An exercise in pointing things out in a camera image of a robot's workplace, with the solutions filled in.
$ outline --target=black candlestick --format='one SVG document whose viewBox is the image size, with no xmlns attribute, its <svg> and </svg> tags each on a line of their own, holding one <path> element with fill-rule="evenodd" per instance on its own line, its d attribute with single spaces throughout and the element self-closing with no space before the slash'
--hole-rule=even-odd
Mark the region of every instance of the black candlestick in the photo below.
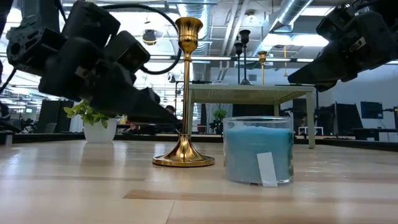
<svg viewBox="0 0 398 224">
<path fill-rule="evenodd" d="M 241 53 L 242 53 L 242 43 L 235 43 L 235 52 L 238 55 L 238 84 L 241 83 Z"/>
<path fill-rule="evenodd" d="M 249 34 L 250 34 L 250 30 L 241 30 L 239 32 L 239 34 L 241 34 L 241 42 L 243 44 L 243 57 L 244 57 L 244 79 L 242 80 L 242 82 L 240 83 L 240 85 L 253 85 L 246 76 L 246 47 L 247 47 L 247 43 L 249 42 Z"/>
</svg>

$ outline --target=paper tag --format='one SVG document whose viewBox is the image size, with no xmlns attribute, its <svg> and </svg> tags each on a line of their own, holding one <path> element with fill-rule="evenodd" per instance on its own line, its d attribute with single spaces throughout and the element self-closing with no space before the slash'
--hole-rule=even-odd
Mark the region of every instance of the paper tag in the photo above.
<svg viewBox="0 0 398 224">
<path fill-rule="evenodd" d="M 263 187 L 278 187 L 276 180 L 274 160 L 272 159 L 272 152 L 265 152 L 257 154 L 259 163 L 261 182 Z"/>
</svg>

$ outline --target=glass jar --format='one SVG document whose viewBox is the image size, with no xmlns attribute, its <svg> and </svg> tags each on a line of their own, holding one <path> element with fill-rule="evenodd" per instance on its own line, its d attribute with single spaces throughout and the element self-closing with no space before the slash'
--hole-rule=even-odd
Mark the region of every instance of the glass jar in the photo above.
<svg viewBox="0 0 398 224">
<path fill-rule="evenodd" d="M 293 129 L 288 117 L 225 118 L 224 166 L 235 182 L 276 187 L 293 180 Z"/>
</svg>

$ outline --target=small potted plant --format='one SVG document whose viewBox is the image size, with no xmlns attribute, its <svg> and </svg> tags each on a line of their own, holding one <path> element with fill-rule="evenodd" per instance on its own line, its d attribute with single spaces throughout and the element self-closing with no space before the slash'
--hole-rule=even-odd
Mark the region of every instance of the small potted plant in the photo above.
<svg viewBox="0 0 398 224">
<path fill-rule="evenodd" d="M 83 100 L 72 108 L 64 107 L 68 118 L 80 115 L 83 120 L 84 133 L 88 142 L 111 142 L 116 134 L 115 116 L 106 115 L 94 110 L 88 101 Z"/>
<path fill-rule="evenodd" d="M 210 123 L 210 128 L 216 131 L 216 134 L 223 134 L 223 119 L 226 116 L 226 111 L 219 109 L 214 111 L 214 121 Z"/>
</svg>

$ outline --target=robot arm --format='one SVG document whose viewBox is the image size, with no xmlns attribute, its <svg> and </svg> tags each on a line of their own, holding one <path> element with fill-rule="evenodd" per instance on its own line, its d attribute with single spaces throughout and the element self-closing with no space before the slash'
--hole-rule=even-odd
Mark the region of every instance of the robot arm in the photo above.
<svg viewBox="0 0 398 224">
<path fill-rule="evenodd" d="M 138 69 L 152 74 L 171 70 L 181 51 L 168 69 L 150 72 L 144 67 L 149 52 L 129 32 L 119 32 L 120 22 L 106 9 L 77 1 L 60 31 L 56 2 L 22 1 L 21 25 L 7 33 L 7 59 L 14 69 L 41 76 L 42 93 L 86 99 L 101 112 L 127 114 L 135 121 L 176 123 L 152 90 L 139 91 L 133 84 Z M 129 6 L 157 11 L 136 4 L 107 7 Z"/>
<path fill-rule="evenodd" d="M 398 58 L 398 1 L 357 0 L 336 6 L 318 25 L 329 40 L 313 62 L 288 77 L 290 83 L 314 84 L 319 91 L 350 81 L 359 72 Z"/>
</svg>

